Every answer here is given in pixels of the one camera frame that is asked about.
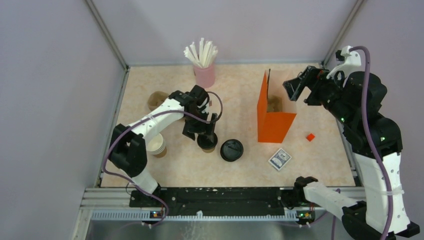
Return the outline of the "blue playing card box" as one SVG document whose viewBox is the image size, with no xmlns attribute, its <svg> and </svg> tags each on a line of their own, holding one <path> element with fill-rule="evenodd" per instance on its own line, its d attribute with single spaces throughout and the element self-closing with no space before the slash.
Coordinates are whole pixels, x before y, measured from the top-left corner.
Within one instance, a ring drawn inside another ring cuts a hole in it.
<svg viewBox="0 0 424 240">
<path fill-rule="evenodd" d="M 290 160 L 292 156 L 284 149 L 279 148 L 269 159 L 268 163 L 277 171 L 280 171 Z"/>
</svg>

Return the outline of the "stack of brown paper cups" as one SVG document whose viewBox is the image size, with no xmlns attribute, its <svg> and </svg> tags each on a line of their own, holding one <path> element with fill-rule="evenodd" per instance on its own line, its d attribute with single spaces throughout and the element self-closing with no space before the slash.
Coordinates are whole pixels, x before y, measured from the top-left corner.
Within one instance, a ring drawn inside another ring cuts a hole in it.
<svg viewBox="0 0 424 240">
<path fill-rule="evenodd" d="M 148 142 L 146 145 L 146 151 L 148 154 L 156 158 L 162 158 L 167 154 L 166 142 L 160 133 Z"/>
</svg>

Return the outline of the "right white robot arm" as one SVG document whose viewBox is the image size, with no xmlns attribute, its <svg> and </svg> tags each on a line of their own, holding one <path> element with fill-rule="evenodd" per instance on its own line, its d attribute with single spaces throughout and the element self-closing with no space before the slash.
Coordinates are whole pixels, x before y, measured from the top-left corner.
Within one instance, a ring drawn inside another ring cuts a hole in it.
<svg viewBox="0 0 424 240">
<path fill-rule="evenodd" d="M 314 177 L 295 181 L 293 200 L 299 206 L 318 204 L 340 219 L 346 232 L 356 240 L 394 240 L 420 233 L 411 221 L 403 201 L 400 180 L 400 127 L 380 114 L 387 88 L 369 71 L 349 76 L 339 70 L 308 66 L 298 77 L 283 83 L 291 101 L 297 101 L 305 88 L 305 103 L 323 106 L 343 127 L 362 173 L 365 200 L 356 201 L 325 187 Z"/>
</svg>

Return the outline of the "orange paper bag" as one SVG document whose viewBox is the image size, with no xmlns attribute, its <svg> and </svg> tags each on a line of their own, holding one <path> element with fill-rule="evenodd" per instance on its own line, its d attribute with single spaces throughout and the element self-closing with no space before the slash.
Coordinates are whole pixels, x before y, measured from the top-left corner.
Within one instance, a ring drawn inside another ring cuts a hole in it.
<svg viewBox="0 0 424 240">
<path fill-rule="evenodd" d="M 264 72 L 256 106 L 259 143 L 282 143 L 295 120 L 296 103 L 289 100 L 283 87 L 287 77 L 287 73 L 282 70 L 270 68 Z M 267 99 L 270 96 L 282 98 L 282 112 L 267 112 Z"/>
</svg>

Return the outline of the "small red cube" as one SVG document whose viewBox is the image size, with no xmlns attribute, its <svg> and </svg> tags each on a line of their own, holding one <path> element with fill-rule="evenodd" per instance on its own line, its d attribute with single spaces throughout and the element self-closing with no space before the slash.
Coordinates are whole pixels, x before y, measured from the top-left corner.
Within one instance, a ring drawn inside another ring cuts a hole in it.
<svg viewBox="0 0 424 240">
<path fill-rule="evenodd" d="M 309 135 L 307 135 L 306 139 L 311 142 L 312 140 L 314 140 L 315 135 L 313 133 L 310 133 Z"/>
</svg>

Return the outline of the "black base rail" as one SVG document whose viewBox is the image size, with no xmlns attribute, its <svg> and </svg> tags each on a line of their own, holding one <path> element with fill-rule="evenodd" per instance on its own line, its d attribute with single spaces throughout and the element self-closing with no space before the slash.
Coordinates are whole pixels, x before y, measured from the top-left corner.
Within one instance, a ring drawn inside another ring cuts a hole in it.
<svg viewBox="0 0 424 240">
<path fill-rule="evenodd" d="M 129 206 L 168 210 L 169 216 L 201 211 L 207 217 L 286 216 L 295 209 L 303 217 L 317 207 L 301 201 L 290 187 L 162 187 L 153 196 L 133 190 Z"/>
</svg>

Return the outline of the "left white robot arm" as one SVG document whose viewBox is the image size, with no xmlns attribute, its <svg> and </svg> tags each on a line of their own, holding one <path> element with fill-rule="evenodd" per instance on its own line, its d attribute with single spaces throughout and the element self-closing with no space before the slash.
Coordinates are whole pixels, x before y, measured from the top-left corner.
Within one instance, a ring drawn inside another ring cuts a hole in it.
<svg viewBox="0 0 424 240">
<path fill-rule="evenodd" d="M 112 131 L 109 148 L 102 162 L 102 170 L 108 174 L 106 162 L 110 161 L 125 174 L 122 176 L 143 191 L 141 200 L 149 207 L 160 202 L 159 183 L 147 170 L 147 146 L 154 137 L 173 123 L 183 119 L 182 134 L 198 146 L 209 151 L 216 147 L 218 136 L 215 125 L 221 113 L 210 113 L 211 91 L 195 85 L 191 91 L 172 92 L 151 113 L 129 125 L 118 124 Z"/>
</svg>

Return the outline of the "single black cup lid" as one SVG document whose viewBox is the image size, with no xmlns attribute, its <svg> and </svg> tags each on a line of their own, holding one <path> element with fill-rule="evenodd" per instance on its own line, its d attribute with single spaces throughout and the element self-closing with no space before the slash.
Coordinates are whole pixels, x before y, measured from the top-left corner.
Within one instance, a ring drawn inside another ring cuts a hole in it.
<svg viewBox="0 0 424 240">
<path fill-rule="evenodd" d="M 196 142 L 202 150 L 211 150 L 216 147 L 218 143 L 218 136 L 216 133 L 211 135 L 199 134 Z"/>
</svg>

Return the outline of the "single brown paper cup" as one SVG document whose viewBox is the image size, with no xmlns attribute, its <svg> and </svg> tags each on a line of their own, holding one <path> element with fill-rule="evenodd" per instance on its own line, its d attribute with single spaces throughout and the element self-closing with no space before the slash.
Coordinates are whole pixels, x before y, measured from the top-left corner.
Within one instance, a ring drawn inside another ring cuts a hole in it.
<svg viewBox="0 0 424 240">
<path fill-rule="evenodd" d="M 204 152 L 204 153 L 212 153 L 213 151 L 215 150 L 215 147 L 213 147 L 213 148 L 210 148 L 210 149 L 205 149 L 205 148 L 202 148 L 202 151 Z"/>
</svg>

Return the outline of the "brown pulp cup carrier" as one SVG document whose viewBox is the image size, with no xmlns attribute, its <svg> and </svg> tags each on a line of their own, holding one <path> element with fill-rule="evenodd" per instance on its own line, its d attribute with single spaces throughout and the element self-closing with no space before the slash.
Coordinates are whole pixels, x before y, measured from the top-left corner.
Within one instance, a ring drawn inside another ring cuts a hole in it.
<svg viewBox="0 0 424 240">
<path fill-rule="evenodd" d="M 147 106 L 150 113 L 146 117 L 159 123 L 173 123 L 184 117 L 182 113 L 184 107 L 181 103 L 175 98 L 170 98 L 168 93 L 162 91 L 153 92 L 147 100 Z"/>
</svg>

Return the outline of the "single brown pulp carrier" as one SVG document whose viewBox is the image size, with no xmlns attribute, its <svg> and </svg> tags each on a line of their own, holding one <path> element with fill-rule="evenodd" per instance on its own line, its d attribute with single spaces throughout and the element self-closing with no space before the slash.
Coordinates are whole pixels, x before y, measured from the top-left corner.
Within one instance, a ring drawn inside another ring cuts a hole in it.
<svg viewBox="0 0 424 240">
<path fill-rule="evenodd" d="M 267 98 L 267 108 L 268 113 L 278 113 L 283 111 L 283 102 L 282 98 L 279 96 L 271 95 Z"/>
</svg>

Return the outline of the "pink straw holder cup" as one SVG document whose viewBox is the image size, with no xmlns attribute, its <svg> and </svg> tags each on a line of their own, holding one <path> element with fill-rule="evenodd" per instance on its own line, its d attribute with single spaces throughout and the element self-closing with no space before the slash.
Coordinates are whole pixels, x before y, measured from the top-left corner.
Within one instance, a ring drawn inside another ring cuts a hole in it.
<svg viewBox="0 0 424 240">
<path fill-rule="evenodd" d="M 195 84 L 206 89 L 210 88 L 215 84 L 215 64 L 212 63 L 206 68 L 193 66 L 193 72 L 195 77 Z"/>
</svg>

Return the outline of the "stack of black cup lids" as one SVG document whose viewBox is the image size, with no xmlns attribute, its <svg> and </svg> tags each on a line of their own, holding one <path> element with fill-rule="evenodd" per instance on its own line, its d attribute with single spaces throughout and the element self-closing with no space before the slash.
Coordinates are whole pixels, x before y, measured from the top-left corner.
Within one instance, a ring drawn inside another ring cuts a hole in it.
<svg viewBox="0 0 424 240">
<path fill-rule="evenodd" d="M 234 162 L 242 157 L 243 144 L 237 139 L 226 140 L 220 148 L 220 156 L 227 162 Z"/>
</svg>

